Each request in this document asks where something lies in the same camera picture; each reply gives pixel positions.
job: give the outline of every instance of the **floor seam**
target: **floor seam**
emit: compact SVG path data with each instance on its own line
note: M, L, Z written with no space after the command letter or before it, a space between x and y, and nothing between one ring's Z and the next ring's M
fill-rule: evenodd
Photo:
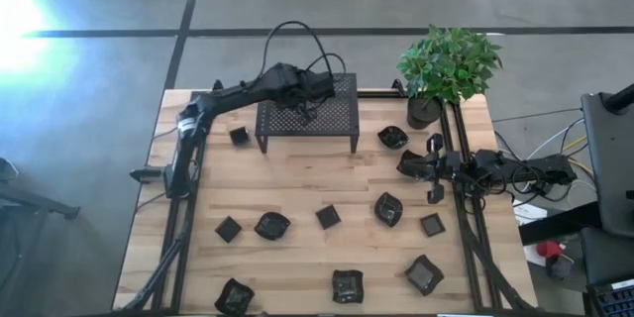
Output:
M554 111L545 112L545 113L539 113L539 114L522 115L522 116L517 116L517 117L512 117L512 118L505 118L505 119L496 119L496 120L491 120L491 122L492 123L500 123L500 122L516 120L516 119L534 118L534 117L551 115L551 114L568 113L568 112L573 112L573 111L578 111L578 110L581 110L581 107L573 108L573 109L554 110Z

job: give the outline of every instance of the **wire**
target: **wire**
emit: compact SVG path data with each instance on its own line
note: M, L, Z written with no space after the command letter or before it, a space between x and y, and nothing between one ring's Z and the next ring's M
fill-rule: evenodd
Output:
M321 55L324 57L324 61L326 61L326 66L328 67L328 73L330 73L330 76L333 77L333 71L332 71L332 68L330 67L330 61L328 60L328 57L326 56L326 52L324 51L324 47L321 45L321 42L319 41L319 38L317 37L315 32L303 22L293 20L293 21L286 21L275 26L268 33L268 36L266 37L266 43L264 44L264 53L262 56L262 67L260 68L260 72L258 73L258 76L256 76L256 79L254 79L254 81L251 82L249 89L251 89L254 85L256 85L256 83L260 81L260 79L262 78L262 75L264 74L264 69L266 68L266 56L268 54L268 43L270 42L270 39L272 39L272 37L275 35L277 31L279 31L279 29L283 28L286 25L298 25L306 29L306 31L308 31L308 33L313 37L313 39L315 39L315 42L317 43L317 46L319 47L319 51L321 52Z
M194 163L194 170L193 170L193 172L191 173L191 177L190 177L190 178L191 178L191 179L195 179L195 178L197 177L198 172L199 172L199 165L198 165L198 162L197 162L195 159L193 159L193 160L191 161L191 163ZM154 197L150 198L149 200L147 200L147 201L145 201L145 202L143 202L143 203L139 204L139 205L137 206L137 209L135 210L135 213L136 213L136 212L139 212L139 210L140 210L142 207L144 207L144 206L146 206L146 205L148 205L148 204L150 204L150 203L152 203L152 202L156 201L157 199L159 199L159 198L161 198L161 197L163 197L163 196L165 196L165 195L166 195L166 192L163 192L163 193L158 194L158 195L156 195L156 196L154 196Z
M157 195L157 196L155 196L155 197L153 197L153 198L151 198L151 199L149 199L149 200L147 200L147 201L145 201L145 202L143 202L143 203L139 204L139 205L137 206L137 210L136 210L135 212L139 212L139 210L140 210L141 208L143 208L143 207L147 206L148 204L150 204L150 203L152 203L152 202L156 201L157 199L159 199L159 198L161 198L161 197L163 197L163 196L165 196L165 195L166 195L166 193L165 193L165 192L163 192L163 193L161 193L161 194L159 194L159 195Z
M572 152L571 154L567 154L566 157L569 158L572 155L578 154L585 148L587 148L587 143L585 143L585 145L583 145L582 147L578 148L576 151Z
M588 166L586 166L585 164L577 161L574 158L568 158L568 162L574 164L575 166L581 168L582 170L584 170L586 173L589 173L590 175L594 176L594 171L592 171Z
M592 181L592 184L594 184L594 186L596 187L596 179L594 178L594 172L592 172L591 169L587 168L587 166L585 166L583 163L580 163L573 158L568 158L568 161L578 167L581 167L583 173L587 175L587 177Z
M547 141L545 141L542 145L539 146L539 148L537 148L531 155L528 156L528 158L526 159L530 159L532 158L535 154L537 154L540 150L542 150L546 145L548 145L548 143L552 142L553 140L557 139L561 134L564 134L564 140L566 139L566 135L568 134L568 131L575 125L582 123L584 121L584 118L580 118L575 120L572 124L570 124L568 127L566 127L566 129L560 131L559 133L553 135L550 139L548 139ZM519 193L526 193L526 189L528 188L528 183L526 183L526 185L524 186L524 189L521 191L518 191Z
M506 146L506 148L508 149L508 152L513 155L513 157L517 160L522 160L522 158L520 158L518 155L515 154L515 152L513 151L513 149L508 145L508 143L506 142L506 140L504 140L504 138L502 138L502 135L498 132L494 132L495 135L497 137L499 137L499 139L502 141L502 143Z
M164 137L165 135L169 135L169 134L171 134L171 133L175 132L175 131L176 131L176 129L178 129L178 127L175 127L175 128L169 129L168 131L166 131L166 132L164 132L164 133L156 134L156 135L154 135L154 136L152 137L152 140L154 141L154 140L156 140L156 139L158 139L158 138L160 138L160 137Z
M595 186L587 183L586 181L580 180L580 179L576 180L575 182L573 182L573 184L571 184L571 191L572 191L572 188L579 187L579 186L584 186L584 187L588 188L589 190L591 190L592 192L594 192L594 194L596 194L596 187ZM568 197L566 199L567 199L568 204L571 207L574 207L573 203L571 202L571 194L570 193L568 194Z
M341 63L341 67L342 67L342 69L344 71L344 73L339 77L339 79L334 79L334 77L333 77L333 80L338 82L338 81L344 79L346 77L346 74L348 74L348 70L346 69L346 62L344 61L343 58L341 58L340 55L338 55L336 53L325 53L325 54L322 54L322 55L318 56L315 60L313 60L312 63L308 64L308 66L306 67L305 70L310 70L310 68L312 68L312 66L315 65L315 63L317 63L320 59L326 58L327 56L333 56L334 58L338 59L339 62Z
M582 137L580 137L580 138L574 140L573 142L567 144L566 146L564 146L564 151L566 151L567 149L573 148L574 146L578 145L580 142L585 140L585 138L587 138L587 136L583 135Z
M529 155L528 158L526 159L530 159L531 157L533 157L535 154L537 154L540 150L542 150L542 148L544 148L546 145L548 145L548 143L552 142L553 140L557 139L557 137L559 137L561 134L568 132L573 126L583 122L584 118L581 119L577 119L576 121L574 121L572 124L570 124L566 129L560 131L559 133L553 135L550 139L548 139L547 141L544 142L544 144L540 145L539 148L537 148L533 154Z
M481 210L481 212L483 212L483 211L484 211L484 208L486 208L486 199L484 199L484 196L480 196L480 197L479 197L479 200L481 200L481 201L482 201L482 208L480 208L480 210ZM465 212L467 212L467 214L472 214L472 215L474 214L474 212L470 212L470 211L467 209L467 206L465 206Z
M530 183L526 183L526 185L524 186L524 188L523 188L523 189L518 189L518 188L517 188L515 178L516 178L516 174L517 174L517 172L518 172L520 169L522 169L522 168L526 168L527 170L531 171L531 173L533 173L533 174L535 175L535 178L536 178L536 179L535 179L535 185L534 185L535 187L536 187L536 186L540 186L540 188L543 188L542 179L540 178L539 173L537 172L538 170L539 170L539 171L541 171L541 169L539 169L539 168L535 168L535 167L531 167L529 164L527 164L527 163L526 163L526 162L524 162L524 161L515 161L515 162L516 162L516 163L519 163L519 164L520 164L520 166L519 166L519 167L517 167L517 168L515 168L515 169L513 170L513 172L511 173L511 186L513 187L513 189L515 189L515 191L516 191L517 193L529 193L529 192L530 192L530 190L527 190L527 188L528 188L528 186L529 186L529 184L530 184Z
M576 121L574 121L572 124L570 124L570 125L566 128L566 131L565 131L565 133L564 133L564 138L562 139L562 147L561 147L561 148L560 148L560 150L559 150L559 153L560 153L560 154L563 154L563 153L564 153L564 148L565 148L565 147L564 147L564 145L566 144L566 137L568 136L568 132L569 132L569 131L573 128L573 126L574 126L574 125L576 125L576 124L578 124L578 123L582 122L583 120L584 120L584 118L577 119Z
M564 192L564 194L562 194L561 197L557 197L557 198L551 198L546 196L546 194L540 194L540 196L544 199L546 199L549 202L561 202L564 199L566 199L566 197L568 197L568 194L571 192L571 188L573 188L572 184L569 184L568 187L566 188L566 191Z

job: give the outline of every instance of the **black plant pot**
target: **black plant pot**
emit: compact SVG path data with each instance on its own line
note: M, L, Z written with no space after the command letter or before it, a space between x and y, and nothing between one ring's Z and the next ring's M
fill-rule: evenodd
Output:
M412 129L421 130L438 120L443 113L439 98L410 98L407 101L407 124Z

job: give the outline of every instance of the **black cube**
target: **black cube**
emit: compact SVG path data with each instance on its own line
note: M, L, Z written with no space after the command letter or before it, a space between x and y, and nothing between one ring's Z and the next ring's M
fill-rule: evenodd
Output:
M216 233L227 243L230 243L238 233L242 230L242 227L238 222L227 216L222 223L216 228Z
M440 220L438 213L430 214L420 219L420 223L423 226L423 231L427 237L433 237L435 235L445 232L445 226L443 221Z
M341 222L341 218L339 218L339 214L337 214L337 210L335 210L335 207L332 204L315 214L317 215L317 219L319 219L319 223L321 223L321 227L324 230Z
M249 142L249 133L245 127L230 131L229 137L235 146L244 145Z

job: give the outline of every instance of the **wooden table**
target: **wooden table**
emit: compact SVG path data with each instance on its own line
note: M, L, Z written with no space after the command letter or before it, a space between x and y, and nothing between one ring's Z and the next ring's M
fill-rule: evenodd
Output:
M190 94L190 90L165 93L157 133L174 127L176 113L189 101ZM405 149L423 154L428 136L442 132L440 123L423 131L410 129L405 122L405 105L402 99L360 99L361 136L355 155L350 154L347 138L271 138L267 155L260 152L255 140L246 148L236 149L228 133L242 126L253 132L256 106L218 117L207 139L180 312L217 313L214 301L231 277L255 291L250 313L472 311L451 185L444 182L445 200L429 205L426 191L430 184L416 182L395 169ZM464 103L463 115L471 149L496 149L484 97L475 96ZM385 148L376 133L388 125L405 130L411 143L399 151ZM451 119L450 125L458 148ZM149 164L171 161L175 139L176 134L172 134L155 140ZM161 183L146 185L140 202L162 191ZM391 229L379 223L372 211L385 191L404 205L400 222ZM486 199L484 213L493 258L524 299L536 305L510 198L501 195ZM342 223L324 231L315 212L329 204L335 205ZM115 307L130 301L155 269L167 207L167 199L162 198L135 216ZM279 212L290 219L291 226L281 240L267 241L254 232L265 212ZM427 238L419 218L432 213L440 215L447 232ZM243 227L231 244L214 232L228 215ZM445 275L426 297L403 276L423 254ZM364 273L363 304L332 301L334 269ZM171 296L174 270L168 276L165 303Z

